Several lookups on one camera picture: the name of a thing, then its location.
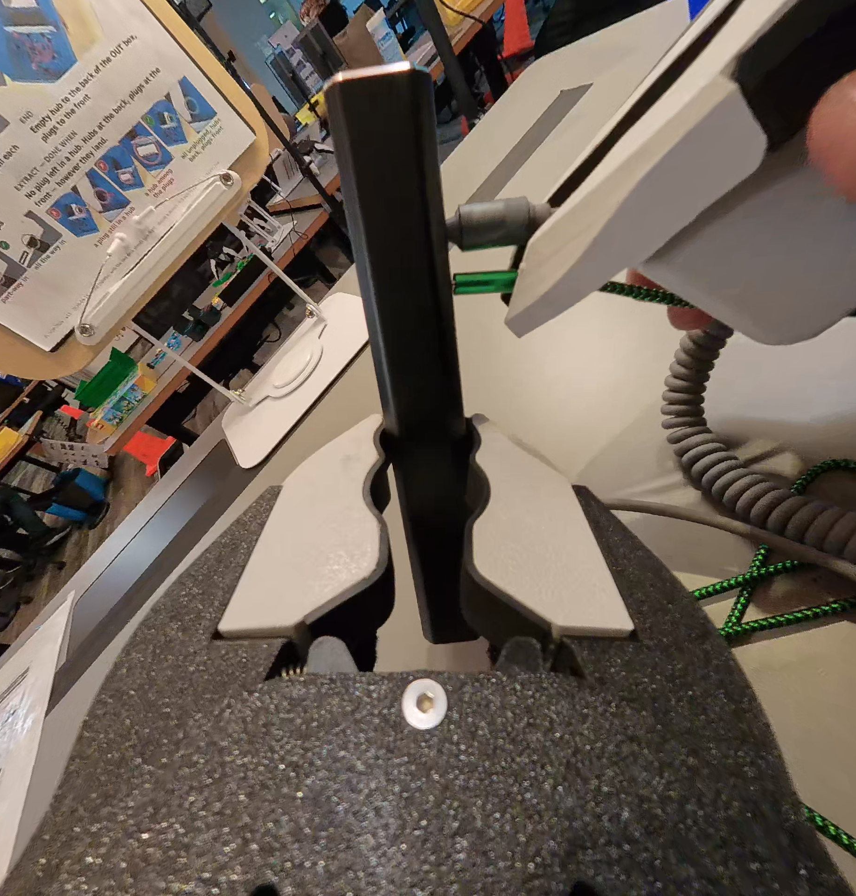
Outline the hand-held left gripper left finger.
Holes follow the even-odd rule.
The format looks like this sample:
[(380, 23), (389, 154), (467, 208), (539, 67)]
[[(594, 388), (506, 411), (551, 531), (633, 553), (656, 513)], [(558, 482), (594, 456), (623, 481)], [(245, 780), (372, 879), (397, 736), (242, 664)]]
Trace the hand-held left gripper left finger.
[(227, 640), (376, 635), (395, 602), (389, 462), (374, 414), (302, 462), (277, 499), (218, 623)]

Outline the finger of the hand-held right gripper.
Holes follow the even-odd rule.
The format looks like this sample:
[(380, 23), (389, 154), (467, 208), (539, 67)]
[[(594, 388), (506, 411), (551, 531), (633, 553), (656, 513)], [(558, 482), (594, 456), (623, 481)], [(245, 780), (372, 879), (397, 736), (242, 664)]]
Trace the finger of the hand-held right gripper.
[(773, 150), (800, 131), (800, 94), (789, 58), (800, 46), (800, 2), (712, 2), (655, 64), (552, 192), (564, 204), (669, 94), (701, 88), (724, 74), (748, 101)]
[(505, 318), (517, 337), (637, 268), (760, 167), (767, 139), (717, 74), (663, 98), (532, 236)]

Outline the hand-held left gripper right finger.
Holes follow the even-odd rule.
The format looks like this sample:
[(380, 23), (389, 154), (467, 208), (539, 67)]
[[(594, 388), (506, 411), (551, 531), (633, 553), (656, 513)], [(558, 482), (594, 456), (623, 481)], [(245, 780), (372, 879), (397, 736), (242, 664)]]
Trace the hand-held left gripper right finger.
[(465, 619), (502, 648), (518, 636), (626, 639), (635, 625), (578, 495), (547, 459), (471, 418)]

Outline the black USB hub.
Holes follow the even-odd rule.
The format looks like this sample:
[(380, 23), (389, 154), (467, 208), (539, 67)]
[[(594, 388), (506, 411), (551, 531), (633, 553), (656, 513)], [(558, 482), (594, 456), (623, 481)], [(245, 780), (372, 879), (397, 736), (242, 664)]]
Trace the black USB hub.
[(430, 74), (339, 73), (325, 98), (422, 633), (476, 639), (462, 611), (466, 419)]

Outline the person's right hand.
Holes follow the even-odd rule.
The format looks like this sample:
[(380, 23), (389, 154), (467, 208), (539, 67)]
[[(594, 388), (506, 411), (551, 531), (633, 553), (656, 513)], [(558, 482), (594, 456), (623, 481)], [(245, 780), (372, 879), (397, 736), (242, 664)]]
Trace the person's right hand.
[(815, 105), (807, 124), (807, 156), (839, 196), (856, 203), (856, 70)]

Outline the red plastic stool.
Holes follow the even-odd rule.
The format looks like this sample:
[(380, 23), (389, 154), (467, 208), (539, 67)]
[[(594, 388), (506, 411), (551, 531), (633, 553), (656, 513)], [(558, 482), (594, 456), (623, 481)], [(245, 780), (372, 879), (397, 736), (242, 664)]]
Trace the red plastic stool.
[(157, 474), (161, 461), (179, 443), (171, 436), (161, 436), (144, 431), (136, 432), (122, 451), (141, 463), (147, 477)]

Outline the green box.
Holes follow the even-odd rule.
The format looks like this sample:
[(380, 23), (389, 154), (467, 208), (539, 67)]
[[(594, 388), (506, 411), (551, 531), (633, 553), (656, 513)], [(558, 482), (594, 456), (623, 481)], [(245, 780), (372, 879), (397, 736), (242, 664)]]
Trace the green box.
[(134, 381), (138, 373), (139, 363), (112, 347), (104, 366), (91, 378), (81, 379), (75, 388), (78, 407), (88, 411), (99, 409), (121, 385)]

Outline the paper sheet red label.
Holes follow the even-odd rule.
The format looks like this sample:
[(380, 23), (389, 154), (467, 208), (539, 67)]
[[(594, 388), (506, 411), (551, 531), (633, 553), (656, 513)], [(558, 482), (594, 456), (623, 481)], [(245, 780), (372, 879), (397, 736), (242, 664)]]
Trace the paper sheet red label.
[(45, 621), (28, 630), (28, 639), (8, 650), (0, 667), (0, 885), (15, 852), (75, 595), (70, 591)]

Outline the clear acrylic clip bar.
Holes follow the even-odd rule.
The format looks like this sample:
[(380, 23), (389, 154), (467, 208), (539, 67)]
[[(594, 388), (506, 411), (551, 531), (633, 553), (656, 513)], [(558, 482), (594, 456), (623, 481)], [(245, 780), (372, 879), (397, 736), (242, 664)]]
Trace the clear acrylic clip bar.
[(132, 215), (113, 236), (73, 325), (94, 346), (129, 320), (236, 205), (241, 177), (225, 169), (162, 197)]

